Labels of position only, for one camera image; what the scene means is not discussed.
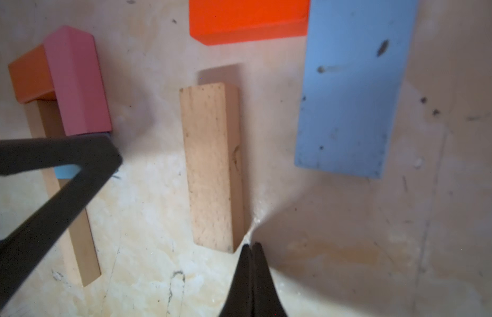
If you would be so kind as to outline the light blue front block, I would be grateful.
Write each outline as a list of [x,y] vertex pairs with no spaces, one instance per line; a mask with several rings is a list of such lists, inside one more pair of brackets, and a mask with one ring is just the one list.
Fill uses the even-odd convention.
[[70,180],[81,171],[81,168],[78,165],[61,165],[55,166],[53,170],[57,179]]

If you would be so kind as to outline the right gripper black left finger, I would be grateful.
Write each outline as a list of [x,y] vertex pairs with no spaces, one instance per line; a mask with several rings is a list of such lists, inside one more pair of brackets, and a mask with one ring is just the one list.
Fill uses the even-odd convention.
[[250,245],[242,247],[230,290],[219,317],[253,315],[253,256]]

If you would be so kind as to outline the orange building block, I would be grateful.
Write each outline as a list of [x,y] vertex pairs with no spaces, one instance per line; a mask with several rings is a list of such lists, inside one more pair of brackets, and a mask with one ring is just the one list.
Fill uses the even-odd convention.
[[43,45],[10,63],[8,71],[18,103],[57,99]]

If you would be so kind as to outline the pink building block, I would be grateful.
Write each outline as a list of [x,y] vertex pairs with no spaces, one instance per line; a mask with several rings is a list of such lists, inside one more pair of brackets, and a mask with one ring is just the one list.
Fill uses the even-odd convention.
[[94,37],[62,26],[43,40],[65,134],[113,130]]

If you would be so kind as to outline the wooden block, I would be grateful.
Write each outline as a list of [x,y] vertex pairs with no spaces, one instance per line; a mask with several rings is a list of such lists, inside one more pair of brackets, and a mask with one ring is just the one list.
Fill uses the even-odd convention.
[[34,100],[24,105],[32,138],[65,137],[61,114],[55,100]]
[[179,100],[194,243],[233,253],[245,235],[238,89],[193,86]]
[[84,209],[58,241],[66,277],[74,285],[86,287],[101,276],[91,226]]

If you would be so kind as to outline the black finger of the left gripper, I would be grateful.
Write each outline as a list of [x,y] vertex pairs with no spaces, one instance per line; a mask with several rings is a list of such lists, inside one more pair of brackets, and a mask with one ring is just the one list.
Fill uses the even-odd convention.
[[122,163],[119,150],[105,134],[0,140],[0,176],[80,167],[69,183],[0,240],[0,312]]

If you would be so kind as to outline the light blue block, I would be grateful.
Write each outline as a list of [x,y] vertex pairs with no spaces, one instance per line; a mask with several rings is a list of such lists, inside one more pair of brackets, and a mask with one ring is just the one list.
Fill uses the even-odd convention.
[[418,7],[311,2],[296,166],[382,177]]
[[81,168],[78,165],[61,165],[55,166],[53,170],[57,179],[70,180],[81,171]]

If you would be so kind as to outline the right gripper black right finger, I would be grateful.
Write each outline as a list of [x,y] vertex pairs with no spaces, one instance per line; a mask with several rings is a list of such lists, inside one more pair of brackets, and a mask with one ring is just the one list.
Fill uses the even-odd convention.
[[253,316],[287,316],[271,276],[261,243],[251,249],[253,259]]

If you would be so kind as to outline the red-orange building block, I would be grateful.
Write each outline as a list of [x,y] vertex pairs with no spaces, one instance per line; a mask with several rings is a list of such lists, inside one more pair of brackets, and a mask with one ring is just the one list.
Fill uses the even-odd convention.
[[305,36],[308,0],[190,0],[190,35],[206,46]]

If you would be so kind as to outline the light blue back block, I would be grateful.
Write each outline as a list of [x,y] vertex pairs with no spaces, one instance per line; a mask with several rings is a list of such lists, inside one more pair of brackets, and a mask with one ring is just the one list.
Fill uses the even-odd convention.
[[296,166],[382,177],[418,7],[311,2]]

